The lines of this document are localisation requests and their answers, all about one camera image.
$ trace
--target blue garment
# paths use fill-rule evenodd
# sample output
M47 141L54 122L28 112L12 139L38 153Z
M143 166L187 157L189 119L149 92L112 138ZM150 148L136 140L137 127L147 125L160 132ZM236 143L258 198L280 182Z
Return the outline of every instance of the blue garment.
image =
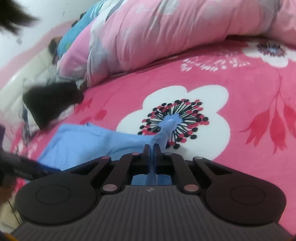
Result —
M164 151L175 128L174 120L165 122L155 136L120 133L91 123L63 124L40 155L38 162L65 170L100 156L110 156L112 160L119 160L127 153L141 153L145 144L149 144L153 150L154 144L158 143ZM166 184L169 178L166 175L155 175L154 164L151 164L150 174L135 176L132 184L161 185L163 179L163 184Z
M64 53L70 48L77 36L89 25L98 15L101 10L103 3L106 0L101 0L94 6L90 7L89 10L83 15L83 17L73 26L61 39L58 47L57 54L61 58Z

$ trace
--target wall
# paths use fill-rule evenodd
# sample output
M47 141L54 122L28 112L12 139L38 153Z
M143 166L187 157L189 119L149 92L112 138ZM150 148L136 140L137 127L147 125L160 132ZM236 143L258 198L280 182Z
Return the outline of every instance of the wall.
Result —
M0 35L0 88L32 55L46 47L52 37L65 33L80 14L98 0L17 1L40 21L33 27L22 29L18 37L10 33Z

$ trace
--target yellow object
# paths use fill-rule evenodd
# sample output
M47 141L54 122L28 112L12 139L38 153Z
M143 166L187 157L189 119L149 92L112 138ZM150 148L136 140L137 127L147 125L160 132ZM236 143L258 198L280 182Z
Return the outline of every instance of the yellow object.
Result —
M10 240L10 241L17 241L11 234L6 234L5 236Z

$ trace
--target black dot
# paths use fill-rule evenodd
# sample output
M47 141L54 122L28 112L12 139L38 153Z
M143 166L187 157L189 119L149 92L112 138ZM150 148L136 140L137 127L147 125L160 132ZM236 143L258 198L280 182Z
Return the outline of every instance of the black dot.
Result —
M175 144L175 145L173 146L174 149L178 149L179 147L180 147L180 144Z

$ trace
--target dark cloth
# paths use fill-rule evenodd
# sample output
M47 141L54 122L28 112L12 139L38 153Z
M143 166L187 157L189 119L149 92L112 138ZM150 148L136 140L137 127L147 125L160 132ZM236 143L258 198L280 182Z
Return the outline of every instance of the dark cloth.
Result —
M70 105L82 101L83 92L77 89L75 82L35 86L23 94L23 102L40 129L58 118Z

